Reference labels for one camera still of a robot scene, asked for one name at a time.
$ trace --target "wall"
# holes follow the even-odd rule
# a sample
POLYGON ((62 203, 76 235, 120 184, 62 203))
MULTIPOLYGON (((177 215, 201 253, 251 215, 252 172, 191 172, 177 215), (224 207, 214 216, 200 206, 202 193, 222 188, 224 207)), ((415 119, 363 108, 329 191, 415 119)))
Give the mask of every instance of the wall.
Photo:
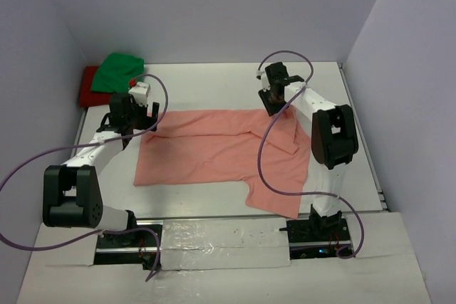
MULTIPOLYGON (((74 141, 85 65, 50 0, 0 0, 0 177, 37 152, 74 141)), ((68 152, 44 157, 0 194, 0 230, 33 245, 41 222, 43 171, 68 152)), ((0 243, 0 303, 16 302, 30 253, 0 243)))
POLYGON ((375 0, 54 0, 85 56, 259 61, 290 48, 344 61, 375 0))
POLYGON ((456 0, 377 0, 346 75, 432 302, 456 295, 456 0))

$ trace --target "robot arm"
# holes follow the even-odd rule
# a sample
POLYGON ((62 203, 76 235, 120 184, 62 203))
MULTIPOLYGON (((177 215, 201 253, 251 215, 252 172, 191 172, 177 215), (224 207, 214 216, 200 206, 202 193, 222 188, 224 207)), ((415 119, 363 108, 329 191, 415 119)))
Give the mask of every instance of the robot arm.
MULTIPOLYGON (((154 125, 159 104, 153 103, 152 116, 147 116, 149 94, 150 86, 138 82, 128 93, 112 95, 110 112, 103 118, 90 143, 124 137, 133 134, 134 129, 145 130, 154 125)), ((98 175, 127 147, 130 139, 120 138, 108 144, 85 147, 62 165, 48 167, 43 185, 44 224, 111 231, 135 228, 133 212, 103 205, 98 185, 98 175)))
MULTIPOLYGON (((263 87, 259 96, 268 114, 273 115, 306 84, 300 76, 289 76, 283 63, 273 63, 265 71, 266 75, 258 75, 263 87)), ((318 163, 315 191, 340 195, 347 164, 358 151, 353 110, 349 105, 328 101, 308 87, 293 105, 311 123, 311 162, 318 163)), ((317 196, 311 206, 311 219, 318 231, 334 227, 341 220, 340 201, 317 196)))

